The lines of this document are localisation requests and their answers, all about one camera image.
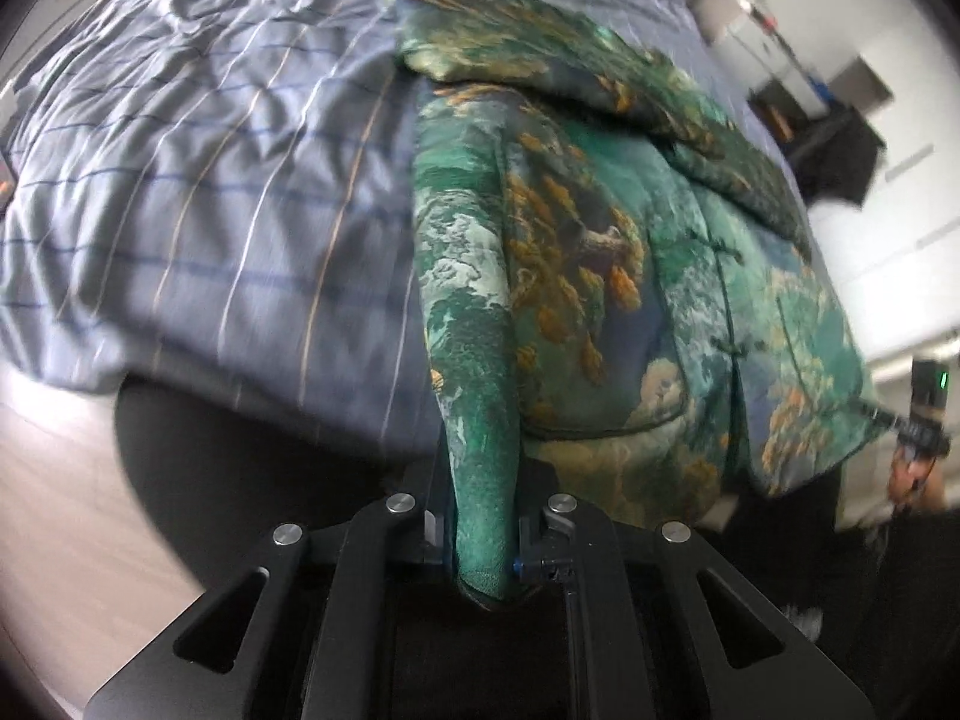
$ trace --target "bed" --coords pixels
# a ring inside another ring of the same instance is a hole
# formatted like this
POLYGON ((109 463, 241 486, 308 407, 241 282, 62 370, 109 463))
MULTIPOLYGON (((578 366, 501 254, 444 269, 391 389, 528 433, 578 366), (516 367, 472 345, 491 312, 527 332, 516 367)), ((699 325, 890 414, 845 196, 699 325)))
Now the bed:
MULTIPOLYGON (((544 1, 667 53, 784 165, 685 0, 544 1)), ((18 76, 0 133, 4 353, 77 391, 140 373, 350 454, 432 451, 416 79, 394 56, 384 0, 100 0, 18 76)))

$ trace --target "light wood floor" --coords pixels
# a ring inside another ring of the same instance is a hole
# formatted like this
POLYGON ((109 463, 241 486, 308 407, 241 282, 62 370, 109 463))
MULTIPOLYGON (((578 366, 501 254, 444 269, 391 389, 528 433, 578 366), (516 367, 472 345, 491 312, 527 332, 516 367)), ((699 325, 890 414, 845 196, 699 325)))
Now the light wood floor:
POLYGON ((199 593, 127 485, 113 399, 0 362, 0 623, 32 672, 81 709, 199 593))

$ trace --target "triangular cutout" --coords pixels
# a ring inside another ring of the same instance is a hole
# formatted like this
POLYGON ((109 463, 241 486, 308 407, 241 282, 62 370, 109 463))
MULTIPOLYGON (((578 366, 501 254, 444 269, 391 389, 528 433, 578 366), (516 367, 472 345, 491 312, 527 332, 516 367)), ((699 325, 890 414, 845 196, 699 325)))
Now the triangular cutout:
POLYGON ((701 571, 697 581, 731 668, 747 668, 784 651, 781 641, 716 575, 701 571))
POLYGON ((218 674, 233 668, 240 645, 267 584, 263 568, 253 571, 174 644, 174 655, 218 674))

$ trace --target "green jacket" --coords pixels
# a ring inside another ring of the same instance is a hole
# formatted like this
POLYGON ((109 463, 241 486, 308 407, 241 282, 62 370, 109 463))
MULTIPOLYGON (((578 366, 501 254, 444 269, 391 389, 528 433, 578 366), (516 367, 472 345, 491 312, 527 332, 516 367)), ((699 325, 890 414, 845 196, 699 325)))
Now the green jacket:
POLYGON ((415 262, 461 578, 510 591, 517 462, 640 526, 872 437, 784 175, 654 50, 532 0, 393 0, 429 79, 415 262))

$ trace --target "silver bolt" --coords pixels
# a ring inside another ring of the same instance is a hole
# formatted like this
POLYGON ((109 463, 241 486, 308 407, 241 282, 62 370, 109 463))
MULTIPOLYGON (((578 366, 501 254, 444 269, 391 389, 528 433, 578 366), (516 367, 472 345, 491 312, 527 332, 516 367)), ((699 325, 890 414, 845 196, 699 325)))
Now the silver bolt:
POLYGON ((416 506, 416 498, 410 493, 394 493, 387 498, 387 509, 394 514, 406 514, 416 506))
POLYGON ((296 544, 304 535, 304 529, 293 522, 287 522, 283 525, 277 525, 274 531, 274 543, 285 547, 289 544, 296 544))
POLYGON ((667 522, 661 528, 661 533, 666 541, 671 544, 683 544, 685 541, 690 541, 690 528, 686 527, 683 522, 667 522))
POLYGON ((546 505, 550 507, 550 511, 554 514, 570 514, 573 509, 577 508, 577 499, 566 493, 557 493, 550 496, 546 505))

